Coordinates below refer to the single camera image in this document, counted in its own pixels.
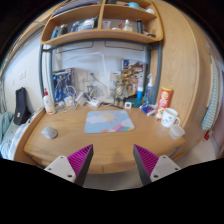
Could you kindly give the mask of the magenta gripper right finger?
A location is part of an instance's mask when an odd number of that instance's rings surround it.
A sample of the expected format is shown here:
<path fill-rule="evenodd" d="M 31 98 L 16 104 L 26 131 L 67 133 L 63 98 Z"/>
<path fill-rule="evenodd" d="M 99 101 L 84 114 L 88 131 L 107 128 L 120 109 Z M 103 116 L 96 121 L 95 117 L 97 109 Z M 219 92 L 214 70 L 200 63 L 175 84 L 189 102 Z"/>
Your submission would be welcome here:
<path fill-rule="evenodd" d="M 133 146 L 133 155 L 143 185 L 148 185 L 180 170 L 180 167 L 168 156 L 157 156 L 139 145 Z"/>

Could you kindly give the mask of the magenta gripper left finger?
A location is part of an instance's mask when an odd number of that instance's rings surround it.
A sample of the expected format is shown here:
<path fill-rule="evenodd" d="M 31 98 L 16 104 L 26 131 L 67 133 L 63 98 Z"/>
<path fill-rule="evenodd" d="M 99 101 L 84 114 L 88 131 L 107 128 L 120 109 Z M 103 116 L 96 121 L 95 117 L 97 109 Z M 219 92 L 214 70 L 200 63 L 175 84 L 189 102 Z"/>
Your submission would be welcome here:
<path fill-rule="evenodd" d="M 90 144 L 68 157 L 60 155 L 45 168 L 45 171 L 82 186 L 85 182 L 92 157 L 93 145 Z"/>

